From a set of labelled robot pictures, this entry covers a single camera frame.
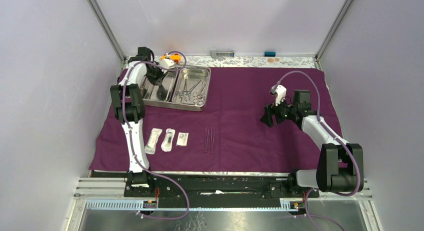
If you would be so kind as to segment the perforated steel instrument tray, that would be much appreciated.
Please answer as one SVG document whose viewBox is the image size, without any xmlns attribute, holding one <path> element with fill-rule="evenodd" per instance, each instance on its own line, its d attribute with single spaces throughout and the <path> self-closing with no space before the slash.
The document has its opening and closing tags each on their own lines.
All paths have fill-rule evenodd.
<svg viewBox="0 0 424 231">
<path fill-rule="evenodd" d="M 167 101 L 158 100 L 157 90 L 159 85 L 151 84 L 147 78 L 143 79 L 140 89 L 145 105 L 194 112 L 200 112 L 204 110 L 207 103 L 209 85 L 211 81 L 211 69 L 209 67 L 187 66 L 178 72 L 168 72 L 164 79 L 167 79 L 169 82 Z M 185 79 L 189 79 L 189 87 L 194 85 L 196 81 L 201 80 L 201 83 L 192 91 L 189 101 L 181 100 L 178 97 L 178 91 L 183 89 Z M 194 105 L 194 94 L 200 91 L 204 83 L 207 83 L 205 103 L 200 106 Z"/>
</svg>

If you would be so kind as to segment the purple cloth wrap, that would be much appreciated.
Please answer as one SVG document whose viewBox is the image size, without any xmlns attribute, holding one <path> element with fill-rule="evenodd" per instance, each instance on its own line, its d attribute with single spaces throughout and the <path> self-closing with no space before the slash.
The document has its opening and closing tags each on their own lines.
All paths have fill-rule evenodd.
<svg viewBox="0 0 424 231">
<path fill-rule="evenodd" d="M 268 127 L 260 122 L 264 107 L 274 97 L 276 83 L 294 90 L 309 90 L 314 110 L 341 134 L 325 75 L 314 68 L 213 67 L 206 106 L 202 111 L 146 107 L 143 138 L 153 128 L 189 133 L 187 146 L 174 145 L 170 152 L 160 147 L 149 155 L 155 171 L 270 172 L 312 170 L 318 165 L 320 149 L 291 121 Z M 205 130 L 209 128 L 205 153 Z M 215 129 L 213 153 L 211 130 Z"/>
</svg>

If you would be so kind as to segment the small white sterile packet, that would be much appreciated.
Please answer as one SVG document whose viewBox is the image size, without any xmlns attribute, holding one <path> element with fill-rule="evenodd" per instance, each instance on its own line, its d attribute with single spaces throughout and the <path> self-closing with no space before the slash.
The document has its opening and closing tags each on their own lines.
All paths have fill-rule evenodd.
<svg viewBox="0 0 424 231">
<path fill-rule="evenodd" d="M 177 136 L 176 145 L 181 147 L 187 146 L 188 136 L 189 136 L 189 133 L 179 132 Z"/>
</svg>

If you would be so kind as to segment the long white sterile packet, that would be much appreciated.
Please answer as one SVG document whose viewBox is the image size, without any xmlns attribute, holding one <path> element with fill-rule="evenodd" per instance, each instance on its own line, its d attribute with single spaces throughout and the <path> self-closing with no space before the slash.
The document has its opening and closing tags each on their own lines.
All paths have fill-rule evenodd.
<svg viewBox="0 0 424 231">
<path fill-rule="evenodd" d="M 159 140 L 160 135 L 163 130 L 160 128 L 153 128 L 150 132 L 150 136 L 145 145 L 145 153 L 148 155 L 154 155 L 156 152 L 156 146 Z"/>
</svg>

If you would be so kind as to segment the steel scalpel handle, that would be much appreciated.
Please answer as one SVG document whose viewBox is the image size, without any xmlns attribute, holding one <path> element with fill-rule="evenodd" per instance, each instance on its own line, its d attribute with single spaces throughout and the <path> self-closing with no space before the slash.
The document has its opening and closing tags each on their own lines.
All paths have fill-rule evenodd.
<svg viewBox="0 0 424 231">
<path fill-rule="evenodd" d="M 210 129 L 209 128 L 206 128 L 205 129 L 205 147 L 204 147 L 204 152 L 205 153 L 208 150 L 209 133 L 210 133 Z"/>
</svg>

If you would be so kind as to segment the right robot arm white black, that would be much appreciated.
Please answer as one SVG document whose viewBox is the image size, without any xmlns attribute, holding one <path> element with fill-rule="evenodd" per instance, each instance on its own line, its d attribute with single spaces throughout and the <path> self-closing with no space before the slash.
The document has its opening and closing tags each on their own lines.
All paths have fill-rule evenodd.
<svg viewBox="0 0 424 231">
<path fill-rule="evenodd" d="M 293 197 L 301 196 L 307 188 L 341 196 L 361 192 L 364 187 L 361 145 L 337 135 L 318 111 L 312 109 L 309 90 L 295 90 L 292 103 L 286 101 L 286 91 L 281 85 L 270 91 L 275 100 L 265 106 L 260 121 L 270 128 L 291 121 L 320 149 L 317 168 L 295 171 L 293 179 L 286 184 L 287 192 Z"/>
</svg>

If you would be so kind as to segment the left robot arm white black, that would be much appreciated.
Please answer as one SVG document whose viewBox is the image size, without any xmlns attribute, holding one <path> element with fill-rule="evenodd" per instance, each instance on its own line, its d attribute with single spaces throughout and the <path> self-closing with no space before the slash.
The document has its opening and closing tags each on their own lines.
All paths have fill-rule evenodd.
<svg viewBox="0 0 424 231">
<path fill-rule="evenodd" d="M 136 189 L 144 197 L 154 193 L 155 183 L 145 152 L 143 118 L 146 106 L 140 84 L 147 79 L 152 85 L 160 86 L 166 73 L 154 61 L 150 48 L 139 47 L 137 55 L 128 60 L 122 80 L 110 87 L 114 115 L 121 123 L 127 141 L 129 172 L 126 189 Z"/>
</svg>

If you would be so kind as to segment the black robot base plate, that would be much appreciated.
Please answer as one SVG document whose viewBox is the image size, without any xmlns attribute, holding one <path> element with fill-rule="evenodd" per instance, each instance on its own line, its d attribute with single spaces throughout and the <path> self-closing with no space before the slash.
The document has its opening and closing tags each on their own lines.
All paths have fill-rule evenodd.
<svg viewBox="0 0 424 231">
<path fill-rule="evenodd" d="M 195 206 L 259 207 L 271 206 L 278 199 L 289 201 L 296 209 L 303 207 L 309 188 L 298 187 L 292 173 L 283 176 L 162 174 L 152 175 L 154 189 L 143 191 L 124 188 L 126 198 L 164 200 L 180 207 Z"/>
</svg>

